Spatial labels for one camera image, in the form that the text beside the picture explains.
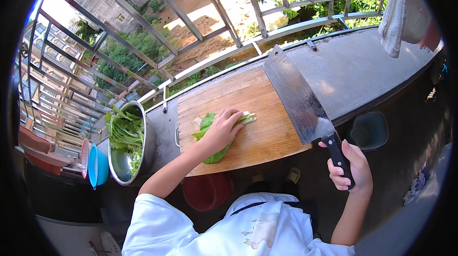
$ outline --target metal railing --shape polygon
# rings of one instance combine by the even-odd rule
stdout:
[[[334,0],[304,0],[304,1],[296,1],[296,2],[291,2],[291,3],[288,0],[282,0],[281,6],[274,7],[274,8],[265,10],[265,11],[261,11],[258,0],[250,0],[251,5],[254,9],[257,23],[259,25],[260,35],[255,36],[254,38],[251,38],[248,41],[242,42],[239,36],[237,35],[237,31],[235,30],[220,0],[210,0],[210,1],[215,6],[215,9],[218,12],[218,14],[220,15],[221,20],[224,23],[224,26],[205,36],[202,35],[202,33],[198,30],[197,26],[193,24],[191,19],[178,6],[175,0],[164,0],[165,3],[167,3],[167,5],[176,13],[176,15],[181,19],[181,21],[186,25],[186,27],[191,31],[191,33],[196,37],[196,40],[194,42],[186,45],[185,47],[177,49],[163,35],[161,35],[160,32],[158,32],[152,26],[152,24],[146,21],[146,19],[143,18],[141,14],[138,13],[134,9],[134,7],[132,7],[127,1],[115,0],[116,3],[121,8],[123,8],[127,13],[129,13],[136,22],[138,22],[148,33],[152,34],[155,38],[157,38],[157,40],[159,40],[161,44],[163,44],[170,51],[171,54],[168,57],[166,57],[161,62],[156,63],[155,61],[147,57],[144,53],[142,53],[137,48],[135,48],[128,41],[126,41],[121,36],[119,36],[115,32],[115,30],[113,30],[112,27],[103,23],[99,19],[97,19],[92,13],[90,13],[87,9],[85,9],[80,4],[78,4],[75,0],[64,0],[64,1],[70,4],[79,13],[84,15],[92,23],[100,27],[100,29],[102,29],[104,32],[99,37],[99,39],[95,42],[94,46],[90,45],[88,42],[83,41],[80,37],[76,36],[74,33],[72,33],[72,31],[68,30],[65,26],[58,23],[54,18],[52,18],[48,13],[46,13],[42,9],[42,4],[43,4],[43,0],[42,0],[41,4],[38,6],[38,11],[36,13],[35,20],[31,28],[31,37],[29,41],[29,48],[26,54],[28,55],[28,61],[26,63],[26,69],[27,69],[27,75],[28,75],[28,78],[27,78],[28,85],[25,86],[21,79],[21,82],[20,82],[21,97],[20,99],[22,100],[22,102],[25,105],[24,107],[26,110],[26,114],[25,114],[26,121],[27,121],[27,118],[32,118],[34,129],[42,132],[43,134],[51,138],[55,138],[56,140],[59,140],[60,142],[63,142],[66,145],[73,146],[73,147],[80,146],[80,142],[76,141],[75,139],[83,139],[84,137],[90,136],[90,134],[99,134],[101,132],[100,129],[94,127],[94,124],[97,122],[98,119],[100,119],[105,114],[104,110],[100,110],[96,106],[92,106],[90,104],[81,102],[80,100],[75,99],[74,96],[78,96],[78,95],[82,96],[92,101],[93,103],[98,103],[98,104],[101,104],[107,107],[107,110],[109,110],[109,108],[111,108],[111,104],[120,100],[127,93],[131,92],[133,89],[135,89],[136,87],[142,84],[146,86],[147,88],[151,89],[151,91],[149,91],[147,94],[145,94],[138,100],[140,103],[143,104],[155,96],[158,96],[160,94],[163,95],[163,101],[154,105],[152,108],[149,108],[147,112],[159,106],[163,106],[163,110],[166,111],[167,102],[170,99],[173,99],[176,96],[188,90],[188,89],[185,89],[179,93],[174,94],[173,96],[169,96],[169,88],[173,86],[174,84],[191,76],[192,74],[207,68],[208,66],[211,66],[219,61],[222,61],[228,57],[231,57],[234,54],[240,53],[252,47],[255,48],[258,54],[261,56],[262,52],[259,49],[260,44],[265,43],[267,41],[271,41],[273,39],[276,39],[282,36],[289,35],[291,33],[310,29],[316,26],[322,26],[322,25],[331,24],[331,23],[340,23],[346,29],[348,29],[349,27],[345,23],[346,20],[381,16],[383,14],[382,7],[384,3],[384,0],[376,0],[376,1],[380,1],[380,4],[378,6],[378,10],[374,12],[349,13],[351,0],[346,0],[345,12],[342,14],[333,14]],[[286,9],[294,8],[294,7],[312,5],[312,4],[323,3],[323,2],[328,2],[328,15],[326,17],[322,17],[319,19],[312,19],[312,20],[308,20],[305,22],[299,22],[297,24],[284,26],[282,28],[279,28],[277,30],[272,30],[270,32],[268,32],[266,29],[266,24],[264,23],[264,19],[263,19],[263,17],[266,15],[269,15],[271,13],[276,13],[279,11],[283,11]],[[44,42],[41,48],[39,64],[36,65],[32,63],[30,59],[31,59],[31,49],[32,49],[32,44],[33,44],[34,32],[37,26],[37,18],[39,15],[47,19],[49,21],[49,24],[48,24],[48,27],[46,28],[46,32],[44,35],[44,39],[43,39]],[[51,25],[54,25],[54,27],[58,28],[65,35],[69,36],[71,39],[76,41],[78,44],[82,45],[86,50],[94,53],[99,58],[104,60],[107,64],[112,65],[117,70],[120,70],[127,76],[133,78],[135,81],[129,86],[124,86],[123,84],[120,84],[119,82],[114,81],[113,79],[109,78],[108,76],[105,76],[102,73],[98,72],[97,70],[93,69],[91,66],[88,66],[87,64],[83,63],[78,58],[75,58],[72,55],[70,55],[69,53],[65,52],[60,47],[58,47],[57,45],[55,45],[54,43],[48,40],[48,35],[49,35]],[[197,47],[198,45],[202,43],[205,43],[211,40],[212,38],[216,36],[219,36],[221,33],[224,33],[224,32],[229,32],[229,34],[231,35],[235,43],[235,46],[228,48],[225,51],[219,52],[213,55],[212,57],[209,57],[201,62],[198,62],[192,65],[191,67],[176,74],[175,76],[170,74],[166,70],[166,68],[164,68],[166,64],[173,61],[175,58],[179,57],[181,54],[189,51],[192,48]],[[163,76],[167,77],[168,80],[166,80],[159,86],[155,86],[154,84],[150,83],[146,79],[139,76],[136,72],[132,72],[131,70],[127,69],[122,64],[117,63],[116,61],[112,60],[104,53],[100,52],[99,50],[100,46],[102,42],[105,41],[105,39],[108,36],[112,37],[116,42],[120,43],[121,45],[129,49],[129,51],[131,51],[133,54],[135,54],[139,59],[143,60],[144,66],[149,65],[153,69],[158,70]],[[55,50],[61,56],[68,58],[71,62],[75,63],[84,72],[88,72],[92,76],[100,77],[102,80],[110,83],[114,87],[117,87],[123,90],[123,92],[119,95],[116,95],[112,92],[101,89],[98,86],[88,81],[85,81],[84,79],[80,78],[77,74],[75,74],[69,68],[62,67],[59,64],[56,64],[56,62],[54,62],[47,56],[45,56],[45,50],[44,50],[45,47],[49,47]],[[24,53],[19,52],[19,60],[21,60],[21,56],[20,56],[21,54],[24,54]],[[63,81],[56,79],[55,77],[50,75],[48,72],[42,69],[43,62],[46,63],[51,68],[53,68],[53,70],[57,70],[60,73],[62,73],[63,75],[67,76],[68,80],[78,81],[82,83],[83,85],[87,86],[89,89],[97,91],[100,95],[97,95],[96,97],[94,97],[91,94],[84,92],[81,88],[74,86],[71,82],[68,82],[68,81],[63,82]],[[223,70],[219,74],[217,74],[217,76],[220,76],[221,74],[225,74],[226,72],[234,70],[242,65],[243,64],[239,64],[238,66]],[[19,71],[21,72],[21,61],[19,61],[18,68],[19,68]],[[63,92],[56,90],[55,86],[53,86],[52,84],[49,84],[46,81],[40,80],[40,78],[37,78],[37,75],[46,76],[48,78],[48,81],[52,81],[53,83],[56,83],[59,86],[62,86],[64,88]],[[211,80],[214,77],[215,76],[208,77],[205,80],[200,81],[197,84],[195,84],[195,86],[202,84],[208,80]],[[33,94],[31,92],[31,80],[38,83],[38,101],[33,99],[33,96],[32,96]],[[27,90],[29,91],[28,92],[29,100],[26,100],[24,98],[24,90],[26,90],[26,87],[27,87]],[[48,90],[49,92],[52,92],[56,96],[52,97],[46,93],[43,93],[41,90],[41,87],[43,87],[43,89]],[[81,108],[71,105],[71,101],[73,101],[74,103],[80,106],[84,106],[87,110],[82,110]],[[59,135],[56,136],[53,134],[43,132],[41,128],[38,128],[38,126],[35,126],[35,123],[38,123],[46,128],[49,128],[53,130],[54,132],[59,133]]]

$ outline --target cleaver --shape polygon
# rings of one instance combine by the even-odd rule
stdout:
[[[344,170],[343,177],[351,180],[348,186],[351,189],[354,180],[350,161],[342,153],[342,141],[297,67],[278,45],[275,45],[262,67],[280,97],[301,143],[305,145],[321,138],[328,146],[334,166],[341,167]]]

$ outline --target printed cartoon graphic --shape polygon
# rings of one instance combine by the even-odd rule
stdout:
[[[279,215],[279,213],[261,213],[258,219],[253,219],[253,222],[256,222],[253,231],[242,231],[245,236],[251,234],[251,239],[246,239],[244,243],[257,249],[262,241],[266,241],[267,247],[271,248],[277,233]]]

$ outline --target concrete countertop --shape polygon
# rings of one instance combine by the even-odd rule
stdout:
[[[343,117],[408,81],[436,54],[402,42],[399,58],[391,58],[380,45],[377,28],[324,38],[314,44],[318,49],[316,52],[308,45],[285,52],[310,84],[335,125],[342,123]],[[263,62],[256,61],[223,77],[239,74]],[[209,84],[223,77],[215,78],[191,91],[205,90]],[[167,103],[167,113],[164,114],[160,106],[147,114],[156,132],[155,161],[151,174],[139,179],[137,184],[142,184],[150,175],[180,155],[180,148],[175,145],[178,98]],[[107,139],[97,146],[107,154]]]

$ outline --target blue bowl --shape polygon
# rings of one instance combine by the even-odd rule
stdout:
[[[95,190],[97,185],[104,184],[108,179],[108,158],[92,143],[89,151],[88,174],[89,182]]]

